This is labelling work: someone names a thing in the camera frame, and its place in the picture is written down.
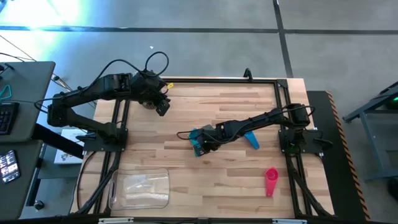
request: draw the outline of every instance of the yellow and black warning tape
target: yellow and black warning tape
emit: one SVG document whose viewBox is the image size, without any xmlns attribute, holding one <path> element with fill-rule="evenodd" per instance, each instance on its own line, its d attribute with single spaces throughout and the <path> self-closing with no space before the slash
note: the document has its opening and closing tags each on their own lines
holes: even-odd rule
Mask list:
<svg viewBox="0 0 398 224">
<path fill-rule="evenodd" d="M 326 92 L 329 95 L 329 101 L 330 101 L 330 104 L 331 104 L 331 108 L 333 110 L 333 114 L 335 115 L 337 128 L 338 128 L 338 131 L 340 132 L 340 138 L 341 138 L 341 140 L 343 142 L 344 151 L 346 152 L 348 165 L 349 165 L 349 167 L 351 169 L 351 174 L 352 174 L 353 179 L 354 179 L 356 191 L 357 191 L 359 199 L 361 201 L 363 212 L 365 213 L 365 219 L 366 219 L 366 221 L 370 221 L 371 217 L 369 216 L 368 208 L 366 207 L 366 204 L 365 204 L 365 199 L 363 197 L 361 186 L 359 185 L 358 175 L 356 175 L 354 163 L 353 163 L 353 160 L 351 158 L 351 153 L 348 150 L 347 140 L 345 138 L 345 135 L 344 135 L 344 132 L 343 132 L 343 128 L 341 127 L 341 122 L 340 122 L 340 119 L 339 119 L 339 116 L 338 116 L 338 113 L 337 113 L 337 109 L 336 109 L 336 106 L 335 106 L 335 101 L 333 100 L 333 96 L 331 95 L 331 93 L 329 91 L 326 91 Z"/>
</svg>

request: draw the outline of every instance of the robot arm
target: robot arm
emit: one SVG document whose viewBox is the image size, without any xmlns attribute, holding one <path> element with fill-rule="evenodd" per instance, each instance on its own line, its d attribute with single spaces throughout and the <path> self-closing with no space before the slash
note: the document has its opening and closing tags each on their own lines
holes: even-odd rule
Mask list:
<svg viewBox="0 0 398 224">
<path fill-rule="evenodd" d="M 156 109 L 163 116 L 170 107 L 167 95 L 161 92 L 166 83 L 154 73 L 144 71 L 134 76 L 131 73 L 106 75 L 88 87 L 53 96 L 49 106 L 47 122 L 51 126 L 66 125 L 96 132 L 104 142 L 118 140 L 118 129 L 114 123 L 100 123 L 76 114 L 72 107 L 93 100 L 132 100 L 138 101 L 147 109 Z"/>
<path fill-rule="evenodd" d="M 281 124 L 291 130 L 303 130 L 310 124 L 307 114 L 307 106 L 301 104 L 290 104 L 285 108 L 275 108 L 268 113 L 257 115 L 242 121 L 225 121 L 216 124 L 215 128 L 206 125 L 201 129 L 190 132 L 189 140 L 193 144 L 195 155 L 202 156 L 210 151 L 217 150 L 222 144 L 237 140 L 244 136 L 248 131 Z M 289 113 L 290 118 L 286 118 L 284 113 Z"/>
</svg>

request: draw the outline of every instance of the clear plastic container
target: clear plastic container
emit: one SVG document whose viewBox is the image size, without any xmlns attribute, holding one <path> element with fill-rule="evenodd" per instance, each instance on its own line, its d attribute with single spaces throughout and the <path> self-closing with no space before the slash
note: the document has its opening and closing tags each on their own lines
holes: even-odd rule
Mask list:
<svg viewBox="0 0 398 224">
<path fill-rule="evenodd" d="M 167 169 L 117 170 L 109 188 L 112 210 L 164 208 L 169 202 Z"/>
</svg>

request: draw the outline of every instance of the wooden tabletop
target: wooden tabletop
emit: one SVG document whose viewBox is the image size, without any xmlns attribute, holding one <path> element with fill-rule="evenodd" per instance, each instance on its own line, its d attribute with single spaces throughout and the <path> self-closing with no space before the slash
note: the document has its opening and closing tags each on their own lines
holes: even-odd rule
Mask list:
<svg viewBox="0 0 398 224">
<path fill-rule="evenodd" d="M 303 79 L 288 79 L 288 84 L 291 102 L 308 105 Z M 258 150 L 240 138 L 201 157 L 195 157 L 189 141 L 175 135 L 178 131 L 215 125 L 229 119 L 246 119 L 270 111 L 277 107 L 272 85 L 175 83 L 167 95 L 171 106 L 164 117 L 136 102 L 130 104 L 129 138 L 119 168 L 168 169 L 169 204 L 165 208 L 112 211 L 112 216 L 294 217 L 286 162 L 277 138 L 279 126 L 272 125 L 254 132 L 260 144 Z M 95 120 L 110 122 L 113 107 L 114 101 L 99 101 Z M 98 185 L 103 157 L 103 152 L 97 153 L 83 173 L 81 204 Z M 323 207 L 333 213 L 320 158 L 312 154 L 303 154 L 302 157 L 308 188 Z M 273 197 L 266 197 L 264 172 L 270 167 L 278 170 L 279 179 Z M 304 212 L 301 190 L 297 188 L 300 208 Z M 103 197 L 103 208 L 107 196 L 108 192 Z M 76 200 L 71 212 L 75 210 Z"/>
</svg>

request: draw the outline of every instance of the phone screen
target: phone screen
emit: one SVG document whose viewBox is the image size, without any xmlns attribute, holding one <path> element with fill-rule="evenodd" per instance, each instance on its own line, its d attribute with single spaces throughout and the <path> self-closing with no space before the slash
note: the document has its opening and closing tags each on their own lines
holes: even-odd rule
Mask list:
<svg viewBox="0 0 398 224">
<path fill-rule="evenodd" d="M 17 158 L 13 150 L 0 156 L 1 178 L 3 183 L 8 183 L 19 177 Z"/>
</svg>

